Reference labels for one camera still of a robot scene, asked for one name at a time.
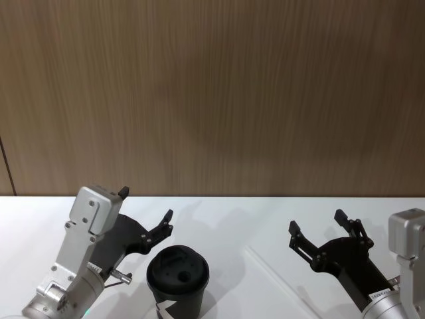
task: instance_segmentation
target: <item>white table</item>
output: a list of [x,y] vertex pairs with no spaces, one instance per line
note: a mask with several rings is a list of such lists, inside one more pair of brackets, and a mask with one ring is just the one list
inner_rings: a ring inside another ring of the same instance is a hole
[[[19,314],[56,258],[73,197],[0,197],[0,318]],[[154,227],[173,209],[173,235],[147,256],[130,255],[120,270],[133,273],[130,286],[107,288],[89,319],[154,319],[153,296],[145,281],[150,260],[169,245],[187,245],[210,266],[202,318],[358,319],[359,311],[335,278],[317,274],[288,248],[289,222],[320,246],[345,236],[333,220],[342,208],[360,218],[374,240],[371,259],[388,278],[398,265],[387,249],[392,213],[425,199],[129,197],[121,213]]]

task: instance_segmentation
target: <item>black cup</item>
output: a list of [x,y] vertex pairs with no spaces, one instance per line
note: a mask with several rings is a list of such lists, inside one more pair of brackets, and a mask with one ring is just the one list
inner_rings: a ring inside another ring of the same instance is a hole
[[159,319],[196,319],[210,274],[206,260],[186,246],[162,250],[147,267]]

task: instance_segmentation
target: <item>table surface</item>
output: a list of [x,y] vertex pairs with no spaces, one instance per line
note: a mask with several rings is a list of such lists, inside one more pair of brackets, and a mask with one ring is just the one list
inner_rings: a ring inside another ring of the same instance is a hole
[[[73,197],[0,197],[0,318],[19,314],[54,262],[64,238]],[[170,238],[149,255],[130,255],[120,265],[132,272],[130,286],[107,288],[89,319],[154,319],[155,303],[146,285],[150,260],[170,245],[187,245],[210,266],[202,318],[358,319],[360,313],[329,274],[317,274],[288,247],[295,219],[320,246],[346,236],[333,220],[336,209],[362,219],[375,242],[371,259],[387,278],[398,265],[387,247],[388,217],[424,198],[306,197],[129,197],[120,213],[150,229],[168,209],[175,211]]]

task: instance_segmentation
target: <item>wood grain panel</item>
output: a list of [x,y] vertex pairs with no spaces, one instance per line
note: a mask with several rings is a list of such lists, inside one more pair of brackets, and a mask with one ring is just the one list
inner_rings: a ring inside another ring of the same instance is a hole
[[0,150],[0,195],[13,195],[13,189],[3,154]]
[[425,2],[0,2],[19,194],[425,195]]

